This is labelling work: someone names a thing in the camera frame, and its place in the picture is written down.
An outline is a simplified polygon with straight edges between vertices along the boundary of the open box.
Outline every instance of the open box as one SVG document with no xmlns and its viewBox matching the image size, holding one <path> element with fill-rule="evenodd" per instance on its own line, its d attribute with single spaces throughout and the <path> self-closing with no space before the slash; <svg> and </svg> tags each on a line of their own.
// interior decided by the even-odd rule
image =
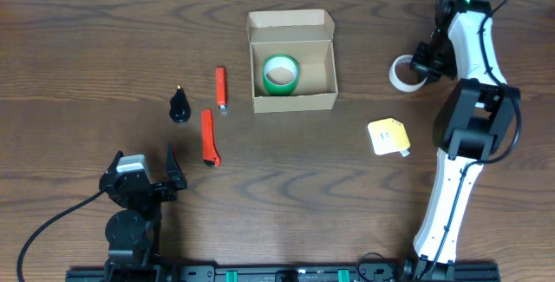
<svg viewBox="0 0 555 282">
<path fill-rule="evenodd" d="M 252 103 L 255 113 L 332 109 L 337 98 L 333 53 L 335 24 L 325 10 L 250 12 Z M 289 96 L 270 96 L 264 88 L 264 61 L 274 55 L 297 60 L 298 85 Z"/>
</svg>

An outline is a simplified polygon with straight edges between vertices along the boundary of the tape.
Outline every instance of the tape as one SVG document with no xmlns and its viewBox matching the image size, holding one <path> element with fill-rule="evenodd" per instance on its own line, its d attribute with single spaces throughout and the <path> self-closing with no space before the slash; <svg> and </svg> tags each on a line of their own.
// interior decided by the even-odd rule
<svg viewBox="0 0 555 282">
<path fill-rule="evenodd" d="M 415 92 L 416 90 L 420 89 L 426 83 L 426 80 L 427 80 L 427 78 L 424 78 L 423 81 L 418 82 L 414 85 L 411 85 L 411 84 L 402 82 L 399 79 L 399 76 L 397 76 L 397 73 L 395 72 L 395 68 L 399 64 L 410 63 L 412 59 L 413 59 L 413 56 L 410 56 L 410 55 L 399 56 L 393 61 L 393 64 L 391 65 L 391 69 L 389 69 L 389 80 L 391 81 L 391 83 L 395 88 L 399 89 L 402 92 Z"/>
<path fill-rule="evenodd" d="M 280 73 L 284 74 L 283 77 L 286 79 L 276 79 L 269 74 L 275 69 L 280 69 Z M 293 93 L 298 84 L 299 67 L 297 61 L 294 58 L 286 55 L 274 55 L 268 57 L 264 62 L 264 68 L 262 69 L 262 77 L 264 80 L 264 88 L 270 95 L 276 96 L 287 96 Z"/>
</svg>

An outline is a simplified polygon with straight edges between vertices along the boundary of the red usb drive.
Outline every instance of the red usb drive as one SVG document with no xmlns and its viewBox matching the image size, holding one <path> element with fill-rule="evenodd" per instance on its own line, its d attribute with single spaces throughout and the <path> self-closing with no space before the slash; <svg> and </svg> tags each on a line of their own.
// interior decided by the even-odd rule
<svg viewBox="0 0 555 282">
<path fill-rule="evenodd" d="M 219 167 L 221 159 L 219 158 L 216 144 L 214 143 L 212 110 L 203 109 L 201 112 L 202 122 L 202 158 L 205 164 L 210 167 Z"/>
<path fill-rule="evenodd" d="M 216 103 L 219 109 L 227 108 L 225 98 L 225 68 L 216 68 Z"/>
</svg>

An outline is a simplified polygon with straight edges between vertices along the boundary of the cable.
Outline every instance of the cable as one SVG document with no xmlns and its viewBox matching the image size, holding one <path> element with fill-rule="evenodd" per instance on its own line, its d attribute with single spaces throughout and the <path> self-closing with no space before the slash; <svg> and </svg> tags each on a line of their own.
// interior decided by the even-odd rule
<svg viewBox="0 0 555 282">
<path fill-rule="evenodd" d="M 358 276 L 361 277 L 361 279 L 363 279 L 363 280 L 366 281 L 366 282 L 374 282 L 374 280 L 371 280 L 371 279 L 366 278 L 366 277 L 364 276 L 364 274 L 362 274 L 362 272 L 360 272 L 360 266 L 361 266 L 361 261 L 362 261 L 363 259 L 367 258 L 367 257 L 370 256 L 370 255 L 374 255 L 374 256 L 377 256 L 377 257 L 379 257 L 379 258 L 381 258 L 381 259 L 385 259 L 385 258 L 384 258 L 380 253 L 378 253 L 378 252 L 367 252 L 367 253 L 365 253 L 360 259 L 358 259 L 358 261 L 356 262 L 356 267 L 355 267 L 355 269 L 356 269 L 356 274 L 358 274 Z M 388 263 L 388 266 L 389 266 L 389 268 L 391 268 L 393 271 L 395 271 L 395 268 L 394 268 L 393 266 L 391 266 L 391 264 Z M 392 277 L 392 278 L 389 278 L 389 279 L 384 279 L 383 281 L 384 281 L 384 282 L 388 282 L 388 281 L 393 280 L 393 279 L 394 279 L 394 278 Z"/>
<path fill-rule="evenodd" d="M 93 200 L 96 200 L 104 192 L 106 192 L 106 190 L 104 190 L 104 189 L 100 190 L 98 193 L 89 197 L 88 199 L 84 200 L 83 202 L 81 202 L 81 203 L 75 205 L 74 207 L 71 207 L 71 208 L 69 208 L 69 209 L 67 209 L 67 210 L 65 210 L 65 211 L 63 211 L 59 214 L 57 214 L 54 217 L 52 217 L 50 220 L 46 221 L 44 223 L 44 225 L 42 225 L 41 227 L 36 229 L 36 231 L 33 233 L 33 235 L 30 236 L 30 238 L 27 240 L 27 242 L 25 243 L 25 245 L 21 249 L 21 252 L 19 253 L 19 258 L 17 258 L 17 278 L 19 279 L 19 282 L 25 282 L 25 279 L 23 278 L 23 259 L 25 258 L 25 253 L 29 249 L 29 246 L 31 245 L 31 243 L 33 243 L 33 241 L 36 239 L 36 237 L 39 234 L 41 234 L 41 232 L 44 231 L 44 229 L 46 229 L 48 226 L 52 225 L 56 220 L 59 220 L 61 217 L 67 215 L 68 213 L 72 213 L 75 210 L 77 210 L 81 207 L 84 207 L 85 205 L 92 202 Z"/>
<path fill-rule="evenodd" d="M 420 275 L 420 277 L 418 277 L 418 279 L 422 279 L 424 277 L 424 275 L 427 274 L 428 272 L 431 272 L 432 274 L 434 274 L 435 266 L 437 265 L 437 261 L 440 258 L 441 251 L 443 250 L 443 246 L 445 244 L 445 241 L 447 240 L 447 234 L 449 233 L 449 230 L 451 228 L 451 223 L 453 222 L 454 212 L 455 212 L 455 209 L 457 207 L 457 202 L 459 201 L 460 190 L 462 189 L 464 179 L 467 176 L 468 169 L 473 165 L 479 165 L 479 164 L 486 165 L 486 164 L 493 164 L 493 163 L 496 163 L 498 161 L 502 161 L 514 150 L 514 147 L 517 145 L 517 142 L 519 141 L 519 138 L 520 138 L 520 131 L 522 129 L 522 116 L 520 114 L 519 104 L 517 103 L 517 99 L 509 91 L 507 86 L 504 83 L 500 82 L 500 80 L 497 79 L 497 77 L 495 77 L 495 75 L 493 74 L 492 68 L 489 66 L 489 61 L 487 60 L 486 45 L 484 44 L 484 36 L 482 35 L 485 31 L 484 30 L 484 25 L 486 24 L 487 19 L 491 18 L 493 16 L 493 14 L 497 10 L 499 10 L 503 5 L 505 5 L 505 3 L 507 1 L 508 0 L 501 1 L 501 3 L 497 7 L 495 7 L 495 9 L 493 9 L 491 12 L 486 14 L 484 19 L 480 23 L 479 36 L 480 36 L 480 50 L 481 50 L 482 58 L 484 59 L 484 65 L 486 66 L 486 72 L 490 76 L 490 78 L 492 78 L 492 80 L 503 90 L 504 96 L 507 96 L 509 98 L 509 100 L 511 100 L 511 104 L 513 105 L 513 108 L 514 108 L 514 114 L 516 116 L 516 128 L 514 130 L 513 140 L 511 141 L 511 145 L 498 157 L 495 157 L 491 160 L 472 161 L 472 162 L 467 163 L 464 166 L 464 168 L 460 172 L 459 187 L 457 188 L 457 193 L 455 194 L 455 197 L 454 197 L 453 206 L 451 207 L 451 213 L 449 214 L 449 220 L 447 221 L 447 224 L 444 227 L 445 231 L 443 233 L 443 237 L 441 238 L 440 247 L 438 248 L 438 251 L 437 251 L 437 253 L 435 254 L 435 257 L 434 257 L 434 263 L 431 265 L 431 267 L 428 270 L 424 271 Z"/>
</svg>

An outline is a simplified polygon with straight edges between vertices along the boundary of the label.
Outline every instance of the label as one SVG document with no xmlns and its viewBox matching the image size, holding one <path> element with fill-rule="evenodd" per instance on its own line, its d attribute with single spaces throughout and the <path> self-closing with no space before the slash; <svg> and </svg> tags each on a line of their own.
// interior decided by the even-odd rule
<svg viewBox="0 0 555 282">
<path fill-rule="evenodd" d="M 410 142 L 402 122 L 394 118 L 372 121 L 368 124 L 368 131 L 377 155 L 393 152 L 401 152 L 403 157 L 408 155 Z"/>
</svg>

